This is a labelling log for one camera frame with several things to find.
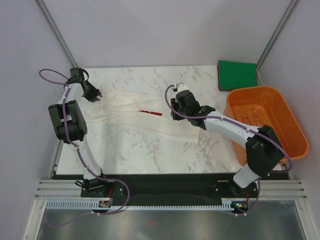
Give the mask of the white coca-cola t-shirt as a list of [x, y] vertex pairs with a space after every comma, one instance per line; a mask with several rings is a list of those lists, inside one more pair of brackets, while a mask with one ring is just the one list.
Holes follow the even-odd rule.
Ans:
[[103, 86], [102, 98], [83, 105], [87, 123], [105, 123], [124, 129], [197, 144], [200, 129], [187, 120], [172, 119], [162, 96]]

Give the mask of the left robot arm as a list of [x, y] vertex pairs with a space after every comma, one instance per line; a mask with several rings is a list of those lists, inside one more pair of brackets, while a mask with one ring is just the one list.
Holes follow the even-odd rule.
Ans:
[[83, 179], [102, 178], [102, 168], [96, 162], [87, 141], [88, 127], [79, 107], [84, 96], [81, 83], [67, 84], [61, 99], [48, 107], [56, 137], [63, 141], [79, 161]]

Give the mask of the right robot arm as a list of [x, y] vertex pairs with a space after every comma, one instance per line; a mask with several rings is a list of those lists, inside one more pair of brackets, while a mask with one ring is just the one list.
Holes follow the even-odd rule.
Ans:
[[186, 119], [193, 126], [217, 132], [245, 149], [247, 163], [235, 173], [233, 181], [229, 184], [229, 191], [233, 196], [242, 196], [251, 183], [259, 181], [270, 173], [285, 173], [285, 170], [274, 170], [284, 157], [289, 162], [287, 170], [291, 170], [292, 160], [272, 127], [268, 125], [256, 127], [241, 123], [211, 106], [201, 106], [196, 100], [192, 100], [189, 105], [181, 105], [175, 98], [165, 102], [174, 120]]

